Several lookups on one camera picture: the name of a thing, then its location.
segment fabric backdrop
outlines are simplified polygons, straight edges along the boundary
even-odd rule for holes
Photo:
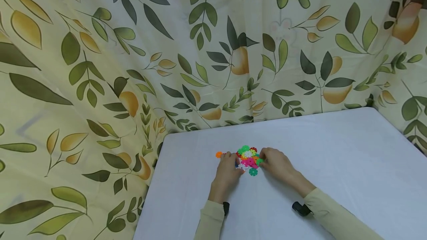
[[[177,131],[368,105],[427,150],[426,0],[0,6],[2,239],[132,239]]]

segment curtain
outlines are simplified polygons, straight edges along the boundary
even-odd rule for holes
[[[373,106],[427,151],[426,0],[0,7],[2,239],[132,239],[168,133]]]

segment left hand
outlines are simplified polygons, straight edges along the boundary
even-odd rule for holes
[[[236,163],[240,163],[236,153],[227,152],[221,155],[221,161],[216,170],[215,179],[211,184],[208,200],[219,204],[227,200],[228,193],[245,172],[242,169],[236,169]]]

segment colorful plastic pieces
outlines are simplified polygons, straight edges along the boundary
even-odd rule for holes
[[[249,170],[249,174],[251,176],[258,175],[258,167],[261,162],[264,162],[264,159],[259,158],[259,154],[257,153],[255,147],[249,147],[247,145],[244,145],[242,148],[236,152],[240,164],[236,163],[236,168],[242,169],[246,172],[246,170]],[[222,152],[217,152],[216,157],[221,158]]]

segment curtain fold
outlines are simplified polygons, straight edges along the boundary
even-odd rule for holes
[[[426,153],[426,9],[0,0],[0,237],[132,239],[168,133],[373,106]]]

